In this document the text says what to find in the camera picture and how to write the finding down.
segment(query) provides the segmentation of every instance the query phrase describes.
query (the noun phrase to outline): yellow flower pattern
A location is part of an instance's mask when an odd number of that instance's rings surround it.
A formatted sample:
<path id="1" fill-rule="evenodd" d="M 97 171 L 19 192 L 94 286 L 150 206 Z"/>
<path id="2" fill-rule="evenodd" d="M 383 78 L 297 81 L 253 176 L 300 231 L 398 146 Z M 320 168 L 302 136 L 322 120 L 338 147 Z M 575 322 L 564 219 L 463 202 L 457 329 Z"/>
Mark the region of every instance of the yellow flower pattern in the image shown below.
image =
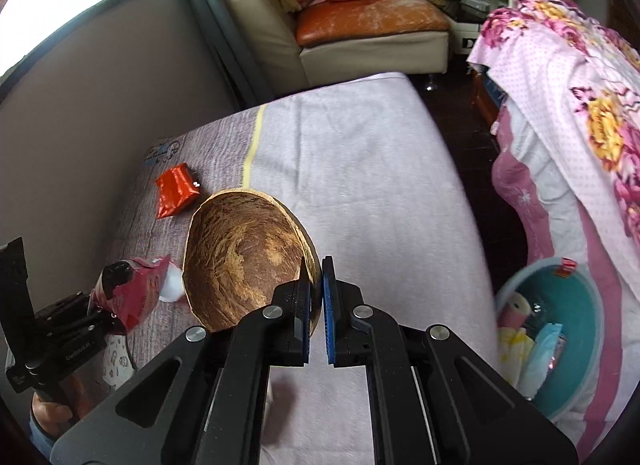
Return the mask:
<path id="1" fill-rule="evenodd" d="M 599 97 L 587 103 L 589 143 L 606 171 L 618 168 L 624 146 L 624 140 L 620 135 L 623 121 L 619 108 L 617 95 L 608 90 L 604 90 Z"/>
<path id="2" fill-rule="evenodd" d="M 542 12 L 546 17 L 552 20 L 561 20 L 566 18 L 565 10 L 563 8 L 556 7 L 551 3 L 537 1 L 533 8 L 538 12 Z"/>
<path id="3" fill-rule="evenodd" d="M 527 23 L 524 20 L 515 18 L 509 21 L 509 27 L 511 28 L 527 28 Z"/>

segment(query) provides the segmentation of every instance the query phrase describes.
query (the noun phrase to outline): dark floor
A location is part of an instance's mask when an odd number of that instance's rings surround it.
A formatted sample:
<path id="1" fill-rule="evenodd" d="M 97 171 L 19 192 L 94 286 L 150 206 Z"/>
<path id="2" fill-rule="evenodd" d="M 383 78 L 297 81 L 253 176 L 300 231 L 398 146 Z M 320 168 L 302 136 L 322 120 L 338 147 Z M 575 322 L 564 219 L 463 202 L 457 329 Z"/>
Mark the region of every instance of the dark floor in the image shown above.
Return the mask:
<path id="1" fill-rule="evenodd" d="M 515 211 L 497 195 L 491 166 L 498 146 L 486 123 L 471 108 L 471 76 L 463 56 L 456 56 L 438 89 L 425 92 L 425 79 L 412 78 L 438 125 L 458 168 L 466 197 L 476 217 L 494 291 L 527 263 L 527 242 Z"/>

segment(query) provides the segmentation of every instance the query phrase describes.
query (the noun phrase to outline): toilet paper roll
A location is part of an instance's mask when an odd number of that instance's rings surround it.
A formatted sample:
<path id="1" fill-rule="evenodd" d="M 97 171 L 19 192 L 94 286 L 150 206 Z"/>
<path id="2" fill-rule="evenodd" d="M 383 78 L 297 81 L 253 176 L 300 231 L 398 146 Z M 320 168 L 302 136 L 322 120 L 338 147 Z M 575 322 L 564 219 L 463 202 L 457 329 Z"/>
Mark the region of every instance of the toilet paper roll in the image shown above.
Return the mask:
<path id="1" fill-rule="evenodd" d="M 500 312 L 498 317 L 498 326 L 501 328 L 520 329 L 531 315 L 531 307 L 529 301 L 520 295 L 517 291 L 509 298 L 507 304 Z"/>

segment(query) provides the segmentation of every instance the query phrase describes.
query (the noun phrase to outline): coconut shell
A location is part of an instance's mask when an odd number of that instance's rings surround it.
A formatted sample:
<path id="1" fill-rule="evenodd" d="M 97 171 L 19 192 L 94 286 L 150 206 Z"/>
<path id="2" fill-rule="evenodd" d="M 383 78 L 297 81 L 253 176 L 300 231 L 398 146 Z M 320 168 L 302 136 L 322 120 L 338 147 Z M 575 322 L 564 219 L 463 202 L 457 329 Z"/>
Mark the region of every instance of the coconut shell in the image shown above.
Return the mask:
<path id="1" fill-rule="evenodd" d="M 321 306 L 320 263 L 298 219 L 256 190 L 214 194 L 191 219 L 184 255 L 182 279 L 193 315 L 209 331 L 235 326 L 270 304 L 276 286 L 298 279 L 302 257 L 313 283 L 313 331 Z"/>

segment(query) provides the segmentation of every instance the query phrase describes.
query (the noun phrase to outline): sofa leg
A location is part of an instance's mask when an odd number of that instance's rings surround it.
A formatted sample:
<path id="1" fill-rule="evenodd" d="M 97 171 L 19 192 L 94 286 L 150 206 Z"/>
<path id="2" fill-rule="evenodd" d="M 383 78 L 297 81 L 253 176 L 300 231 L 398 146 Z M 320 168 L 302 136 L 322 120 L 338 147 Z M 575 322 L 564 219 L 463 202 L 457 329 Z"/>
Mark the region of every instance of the sofa leg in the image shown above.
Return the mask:
<path id="1" fill-rule="evenodd" d="M 435 73 L 427 74 L 427 83 L 424 85 L 425 91 L 435 91 L 438 89 L 438 80 Z"/>

